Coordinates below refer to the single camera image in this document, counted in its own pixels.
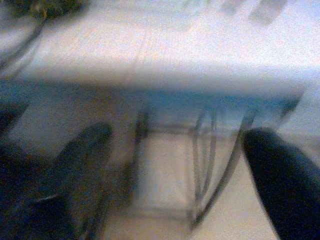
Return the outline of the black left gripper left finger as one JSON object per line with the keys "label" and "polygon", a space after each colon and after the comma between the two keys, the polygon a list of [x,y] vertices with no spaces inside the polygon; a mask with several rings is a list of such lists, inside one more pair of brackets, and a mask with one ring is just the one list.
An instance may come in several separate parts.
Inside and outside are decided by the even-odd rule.
{"label": "black left gripper left finger", "polygon": [[108,123],[84,128],[52,161],[28,157],[15,144],[0,144],[0,240],[14,240],[37,203],[67,196],[88,156],[112,137]]}

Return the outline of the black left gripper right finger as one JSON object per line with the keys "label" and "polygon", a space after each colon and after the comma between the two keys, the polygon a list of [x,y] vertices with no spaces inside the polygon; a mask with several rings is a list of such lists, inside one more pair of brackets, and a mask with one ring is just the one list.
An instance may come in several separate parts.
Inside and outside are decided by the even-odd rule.
{"label": "black left gripper right finger", "polygon": [[320,168],[271,128],[246,131],[242,145],[280,240],[320,240]]}

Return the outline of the white table with metal legs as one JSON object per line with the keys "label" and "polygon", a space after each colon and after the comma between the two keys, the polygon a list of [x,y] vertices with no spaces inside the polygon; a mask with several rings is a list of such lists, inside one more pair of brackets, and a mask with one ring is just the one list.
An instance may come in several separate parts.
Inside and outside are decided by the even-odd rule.
{"label": "white table with metal legs", "polygon": [[138,114],[155,132],[138,151],[132,201],[119,194],[108,239],[278,240],[243,158],[203,223],[198,193],[225,171],[241,121],[276,128],[320,164],[320,0],[91,0],[48,22],[0,75],[0,101],[28,108],[8,139],[55,157],[83,128],[111,125],[111,157],[94,174],[120,182]]}

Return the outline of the dark tangled object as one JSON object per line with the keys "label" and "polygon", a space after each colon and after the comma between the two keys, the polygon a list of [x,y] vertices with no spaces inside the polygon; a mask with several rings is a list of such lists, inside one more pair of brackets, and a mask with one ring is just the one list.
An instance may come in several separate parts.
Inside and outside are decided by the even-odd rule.
{"label": "dark tangled object", "polygon": [[1,0],[10,7],[15,17],[30,15],[34,18],[56,18],[77,12],[84,0]]}

